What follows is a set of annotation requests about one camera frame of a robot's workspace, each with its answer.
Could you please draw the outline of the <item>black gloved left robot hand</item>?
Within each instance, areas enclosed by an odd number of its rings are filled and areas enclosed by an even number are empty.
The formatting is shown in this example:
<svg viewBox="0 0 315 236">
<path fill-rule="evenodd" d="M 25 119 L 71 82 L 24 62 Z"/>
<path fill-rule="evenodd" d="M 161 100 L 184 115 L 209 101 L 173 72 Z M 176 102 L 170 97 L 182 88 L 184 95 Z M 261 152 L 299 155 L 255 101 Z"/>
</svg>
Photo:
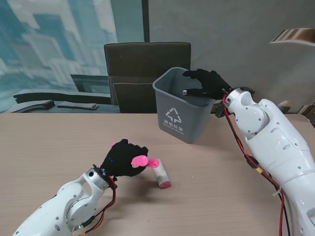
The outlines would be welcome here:
<svg viewBox="0 0 315 236">
<path fill-rule="evenodd" d="M 104 169 L 106 174 L 114 177 L 133 177 L 143 172 L 146 167 L 132 167 L 132 160 L 137 156 L 148 156 L 148 149 L 134 145 L 128 139 L 122 139 L 115 143 L 106 155 L 100 168 Z"/>
</svg>

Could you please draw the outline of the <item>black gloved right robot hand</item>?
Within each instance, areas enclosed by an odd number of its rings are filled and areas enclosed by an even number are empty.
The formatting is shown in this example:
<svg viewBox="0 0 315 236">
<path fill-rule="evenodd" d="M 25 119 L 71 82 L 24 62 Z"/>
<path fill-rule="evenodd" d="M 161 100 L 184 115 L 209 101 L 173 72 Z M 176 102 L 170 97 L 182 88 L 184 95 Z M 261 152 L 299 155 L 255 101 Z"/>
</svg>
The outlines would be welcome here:
<svg viewBox="0 0 315 236">
<path fill-rule="evenodd" d="M 208 97 L 221 100 L 225 94 L 232 91 L 232 87 L 216 72 L 203 69 L 188 70 L 183 76 L 197 79 L 202 88 L 190 88 L 182 91 L 183 96 Z"/>
</svg>

